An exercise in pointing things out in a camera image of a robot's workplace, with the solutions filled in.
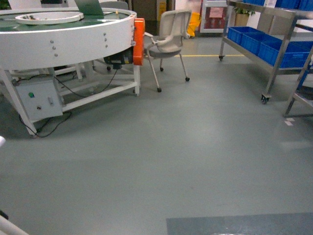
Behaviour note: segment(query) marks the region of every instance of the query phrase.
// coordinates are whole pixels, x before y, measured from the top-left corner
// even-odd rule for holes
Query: white metal frame
[[[203,0],[201,11],[200,33],[223,33],[223,28],[204,28],[206,9],[208,7],[227,7],[226,0]]]

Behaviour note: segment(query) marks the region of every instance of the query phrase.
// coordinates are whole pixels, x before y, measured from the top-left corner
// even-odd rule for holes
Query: black cable
[[[69,115],[68,115],[63,121],[59,122],[59,123],[54,127],[54,129],[53,129],[50,133],[48,133],[47,135],[44,135],[44,136],[40,136],[39,133],[35,133],[29,126],[27,126],[27,125],[23,122],[21,115],[20,115],[20,122],[21,122],[25,127],[27,127],[32,133],[34,133],[34,135],[36,135],[37,137],[39,137],[39,138],[45,138],[45,137],[51,135],[51,134],[58,128],[58,126],[59,126],[60,124],[62,124],[62,123],[65,122],[66,120],[68,120],[69,117],[72,115],[72,112],[69,111],[69,112],[65,112],[64,114],[69,114]],[[42,125],[41,131],[42,131],[42,128],[43,128],[44,126],[46,126],[47,123],[48,123],[50,120],[51,120],[51,118],[49,118],[49,120],[46,121],[46,123]]]
[[[63,86],[65,86],[70,92],[72,92],[73,94],[79,96],[79,97],[82,97],[82,98],[87,98],[87,96],[84,96],[84,95],[80,95],[74,91],[72,91],[68,86],[66,86],[63,82],[61,82],[59,79],[57,79],[56,77],[54,77],[59,83],[61,83]]]
[[[117,73],[117,70],[115,71],[115,73],[114,73],[114,75],[113,75],[111,81],[108,83],[108,85],[107,85],[102,91],[100,91],[99,93],[103,92],[106,88],[109,87],[109,85],[112,83],[112,81],[113,81],[113,79],[114,79],[116,73]],[[80,94],[78,94],[78,93],[72,91],[68,86],[66,86],[66,85],[65,85],[63,82],[61,82],[58,78],[56,78],[56,77],[54,77],[54,78],[55,78],[59,83],[61,83],[64,87],[66,87],[70,92],[72,92],[73,94],[75,94],[75,95],[77,95],[77,96],[79,96],[79,97],[87,98],[87,96],[80,95]]]
[[[111,82],[113,81],[113,78],[115,77],[115,75],[116,75],[116,73],[117,73],[117,70],[115,71],[115,73],[114,73],[114,75],[113,75],[113,77],[112,77],[112,79],[111,79],[111,81],[108,83],[108,85],[102,90],[102,91],[100,91],[99,93],[101,93],[101,92],[103,92],[106,88],[108,88],[109,87],[109,85],[111,84]]]
[[[43,75],[50,76],[50,74],[45,74],[45,73],[44,74],[37,74],[37,75],[33,75],[33,76],[29,77],[29,78],[20,78],[18,81],[21,81],[21,80],[29,81],[30,79],[32,79],[34,77],[43,76]]]

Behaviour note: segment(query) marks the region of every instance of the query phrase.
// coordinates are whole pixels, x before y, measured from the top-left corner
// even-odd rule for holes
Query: white pole
[[[5,138],[3,138],[2,136],[0,136],[0,147],[1,147],[2,145],[4,145],[4,143],[5,143]]]
[[[3,232],[7,235],[29,235],[2,216],[0,216],[0,232]]]

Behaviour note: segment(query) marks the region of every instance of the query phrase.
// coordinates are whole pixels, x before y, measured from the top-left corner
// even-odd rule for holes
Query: gray office chair
[[[124,1],[104,1],[100,3],[100,6],[104,8],[116,8],[128,10],[128,4],[127,2]]]
[[[160,21],[160,33],[159,36],[156,37],[156,40],[150,33],[145,33],[145,36],[148,36],[151,39],[151,42],[145,43],[145,58],[149,60],[151,69],[155,76],[157,92],[161,92],[162,89],[158,84],[156,71],[152,65],[152,59],[161,59],[160,70],[163,71],[163,59],[179,55],[182,68],[184,69],[185,73],[185,80],[187,82],[190,80],[180,53],[183,46],[182,39],[190,38],[189,34],[187,33],[190,17],[190,10],[175,10],[164,12]]]

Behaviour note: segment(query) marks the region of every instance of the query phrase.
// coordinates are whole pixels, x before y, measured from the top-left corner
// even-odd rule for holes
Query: stainless steel rack
[[[313,14],[310,11],[300,11],[300,10],[294,10],[294,9],[283,9],[283,8],[270,8],[270,7],[263,7],[263,6],[258,6],[258,5],[253,5],[249,3],[243,3],[239,2],[237,0],[227,0],[227,16],[225,19],[225,27],[223,31],[223,38],[222,38],[222,43],[221,43],[221,50],[220,50],[220,55],[219,59],[222,61],[224,58],[224,44],[227,43],[234,49],[238,50],[240,53],[244,54],[246,57],[248,57],[250,60],[256,62],[258,65],[261,67],[265,68],[267,71],[269,71],[270,76],[268,80],[267,87],[265,91],[262,93],[261,101],[263,104],[266,104],[268,100],[271,98],[270,91],[271,88],[275,82],[276,76],[277,75],[282,75],[282,74],[299,74],[301,72],[302,68],[280,68],[280,65],[283,61],[284,54],[286,52],[286,49],[288,47],[288,44],[290,42],[292,33],[294,31],[295,27],[303,28],[305,30],[309,30],[313,32],[313,28],[307,27],[305,25],[297,24],[298,20],[311,20],[313,19]],[[256,12],[272,15],[272,16],[279,16],[282,18],[285,18],[287,22],[290,22],[289,25],[289,30],[288,32],[284,35],[284,39],[282,41],[281,47],[279,49],[279,53],[276,59],[276,62],[274,66],[268,64],[258,56],[252,54],[248,50],[244,49],[240,45],[236,44],[235,42],[229,40],[227,38],[227,25],[228,25],[228,20],[232,11],[233,7],[240,7],[240,8],[246,8],[248,10],[253,10]]]
[[[300,103],[306,105],[308,108],[313,109],[313,88],[312,87],[306,87],[302,86],[305,78],[306,73],[309,72],[309,68],[312,67],[312,56],[313,56],[313,48],[311,48],[310,54],[304,64],[304,67],[302,68],[299,77],[297,79],[297,82],[293,88],[293,91],[288,99],[288,106],[285,112],[285,117],[305,117],[305,116],[313,116],[313,113],[310,114],[300,114],[300,115],[289,115],[291,108],[293,106],[293,103],[297,100]]]

